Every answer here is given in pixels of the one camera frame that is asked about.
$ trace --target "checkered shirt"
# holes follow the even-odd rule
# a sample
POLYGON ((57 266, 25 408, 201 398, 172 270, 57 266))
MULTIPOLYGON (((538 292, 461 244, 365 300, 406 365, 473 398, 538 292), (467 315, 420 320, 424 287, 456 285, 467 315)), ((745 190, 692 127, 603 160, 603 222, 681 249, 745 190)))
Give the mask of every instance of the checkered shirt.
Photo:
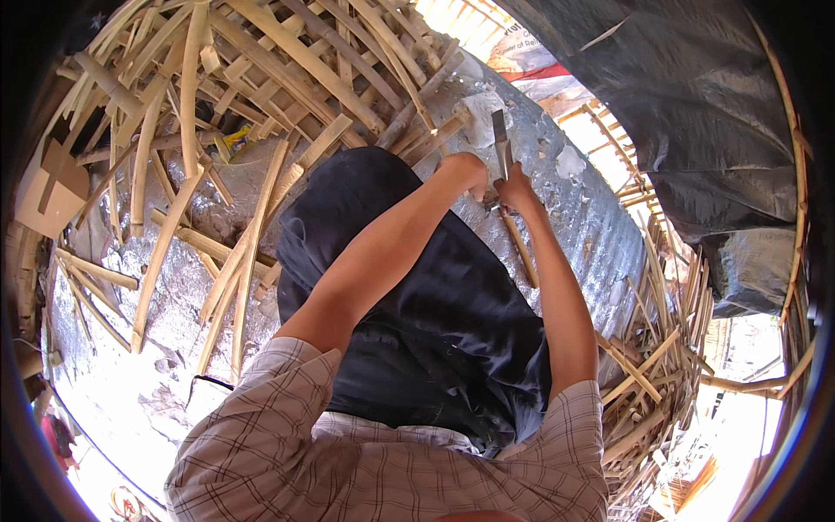
POLYGON ((605 520, 596 382, 565 389, 521 451, 493 460, 442 428, 322 417, 341 360, 289 337, 264 345, 180 447, 164 485, 172 519, 429 521, 498 510, 605 520))

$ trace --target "person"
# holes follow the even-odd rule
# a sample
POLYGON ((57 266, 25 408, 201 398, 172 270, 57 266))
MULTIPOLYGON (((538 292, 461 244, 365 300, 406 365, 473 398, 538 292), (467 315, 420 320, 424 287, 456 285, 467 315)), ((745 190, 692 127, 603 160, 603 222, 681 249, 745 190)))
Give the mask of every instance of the person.
POLYGON ((73 440, 74 437, 67 425, 55 416, 55 409, 52 406, 47 408, 46 414, 41 418, 41 432, 64 474, 67 474, 71 467, 76 470, 80 469, 73 456, 73 450, 69 447, 70 444, 77 445, 73 440))

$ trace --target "metal chisel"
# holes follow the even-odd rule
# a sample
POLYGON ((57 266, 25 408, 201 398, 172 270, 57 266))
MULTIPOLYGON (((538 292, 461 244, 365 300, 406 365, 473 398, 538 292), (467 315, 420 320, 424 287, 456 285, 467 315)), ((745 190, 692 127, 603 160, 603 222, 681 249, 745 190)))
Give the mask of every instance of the metal chisel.
MULTIPOLYGON (((497 110, 492 114, 493 116, 493 136, 496 138, 496 155, 498 156, 498 172, 502 179, 507 181, 510 167, 514 164, 513 153, 510 149, 510 141, 508 140, 508 131, 504 127, 504 111, 497 110)), ((511 237, 514 238, 516 250, 519 251, 519 256, 522 258, 525 272, 528 275, 528 282, 532 288, 539 288, 539 276, 534 269, 534 262, 530 259, 528 249, 522 241, 522 235, 519 234, 519 229, 516 227, 514 218, 505 214, 503 209, 499 209, 502 215, 504 224, 508 227, 511 237)))

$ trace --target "cardboard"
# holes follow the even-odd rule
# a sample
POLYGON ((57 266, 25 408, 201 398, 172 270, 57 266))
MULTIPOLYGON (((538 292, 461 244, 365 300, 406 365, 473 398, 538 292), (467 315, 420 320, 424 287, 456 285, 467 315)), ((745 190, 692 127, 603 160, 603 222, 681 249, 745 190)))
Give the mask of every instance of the cardboard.
POLYGON ((28 228, 55 239, 81 210, 87 200, 90 176, 75 158, 55 139, 49 140, 46 155, 43 142, 23 173, 18 186, 14 219, 28 228), (38 212, 38 203, 50 172, 58 172, 46 211, 38 212))

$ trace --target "plastic sheet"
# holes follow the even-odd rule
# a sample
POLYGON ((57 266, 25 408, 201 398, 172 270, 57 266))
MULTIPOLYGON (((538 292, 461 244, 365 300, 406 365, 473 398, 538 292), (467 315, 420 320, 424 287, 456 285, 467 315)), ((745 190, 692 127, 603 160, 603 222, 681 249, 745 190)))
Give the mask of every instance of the plastic sheet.
POLYGON ((796 215, 782 98, 741 3, 503 5, 623 124, 667 218, 685 241, 712 252, 716 311, 776 312, 788 274, 763 260, 791 260, 791 242, 746 235, 717 248, 739 231, 789 231, 796 215))

